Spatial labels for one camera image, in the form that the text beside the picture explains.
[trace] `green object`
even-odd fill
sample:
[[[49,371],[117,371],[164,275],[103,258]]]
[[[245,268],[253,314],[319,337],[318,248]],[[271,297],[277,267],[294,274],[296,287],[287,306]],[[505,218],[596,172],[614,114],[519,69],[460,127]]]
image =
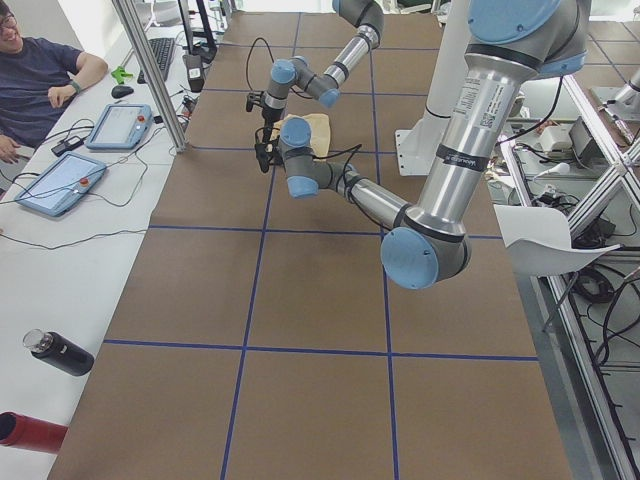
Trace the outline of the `green object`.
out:
[[[116,79],[118,85],[122,85],[126,77],[133,77],[133,73],[127,72],[124,67],[120,66],[111,72],[111,76]]]
[[[82,91],[82,87],[78,85],[75,80],[72,80],[69,85],[71,85],[73,89],[76,91],[76,95]]]

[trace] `man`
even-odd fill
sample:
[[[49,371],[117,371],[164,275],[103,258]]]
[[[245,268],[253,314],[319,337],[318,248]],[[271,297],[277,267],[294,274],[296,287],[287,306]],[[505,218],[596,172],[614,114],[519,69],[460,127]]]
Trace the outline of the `man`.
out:
[[[44,38],[22,38],[15,16],[0,0],[0,160],[15,163],[16,148],[38,147],[72,97],[106,73],[106,62],[95,55]]]

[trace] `floor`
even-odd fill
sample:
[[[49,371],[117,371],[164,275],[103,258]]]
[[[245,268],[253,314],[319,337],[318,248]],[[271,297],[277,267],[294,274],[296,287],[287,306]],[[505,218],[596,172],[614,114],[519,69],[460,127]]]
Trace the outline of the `floor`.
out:
[[[51,479],[572,478],[484,184],[471,265],[414,292],[357,209],[258,169],[253,40],[322,70],[352,35],[335,15],[233,17]],[[362,143],[358,170],[410,201],[423,179],[397,173],[394,132],[422,116],[440,35],[390,18],[330,112],[332,151]],[[602,35],[579,79],[622,85],[633,67],[609,59],[640,46]],[[254,88],[270,65],[258,46]]]

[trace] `beige foam object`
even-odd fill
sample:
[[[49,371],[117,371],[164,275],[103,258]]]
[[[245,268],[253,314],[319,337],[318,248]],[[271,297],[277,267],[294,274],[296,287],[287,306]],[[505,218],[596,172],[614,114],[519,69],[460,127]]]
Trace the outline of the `beige foam object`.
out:
[[[287,115],[284,120],[276,122],[274,128],[280,129],[284,122],[298,115]],[[310,113],[303,117],[311,127],[311,148],[318,157],[326,157],[329,153],[329,143],[331,142],[331,128],[329,127],[329,116],[324,113]],[[280,134],[280,130],[274,130],[271,138]]]

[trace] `label sticker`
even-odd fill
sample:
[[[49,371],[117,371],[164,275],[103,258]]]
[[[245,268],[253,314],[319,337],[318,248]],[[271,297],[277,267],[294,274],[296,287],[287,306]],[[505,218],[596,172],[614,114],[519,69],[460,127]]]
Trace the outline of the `label sticker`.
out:
[[[487,168],[487,164],[489,163],[489,159],[486,157],[468,155],[442,144],[438,146],[436,155],[440,157],[446,165],[468,168],[469,170],[475,170],[476,172],[484,172]]]
[[[514,91],[513,85],[495,80],[467,78],[453,114],[473,122],[473,127],[495,132],[510,107]]]

